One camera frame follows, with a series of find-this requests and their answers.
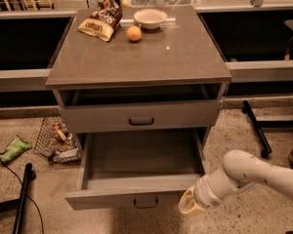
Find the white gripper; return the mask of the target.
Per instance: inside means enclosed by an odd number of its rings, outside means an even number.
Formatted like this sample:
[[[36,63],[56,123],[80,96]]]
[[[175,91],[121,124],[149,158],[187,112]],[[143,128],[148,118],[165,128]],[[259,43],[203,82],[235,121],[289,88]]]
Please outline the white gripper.
[[[195,205],[195,200],[202,208]],[[209,176],[205,175],[183,194],[179,202],[179,210],[183,215],[201,215],[205,209],[216,208],[222,203],[223,200],[213,192],[209,184]]]

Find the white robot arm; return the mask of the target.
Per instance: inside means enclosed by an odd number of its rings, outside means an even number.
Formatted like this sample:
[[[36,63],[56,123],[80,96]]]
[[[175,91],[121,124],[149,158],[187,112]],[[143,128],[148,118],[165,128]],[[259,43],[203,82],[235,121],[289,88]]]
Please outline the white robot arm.
[[[293,200],[292,169],[271,165],[242,150],[232,150],[224,156],[217,171],[204,175],[187,189],[179,202],[179,211],[183,215],[200,215],[255,184],[263,184]]]

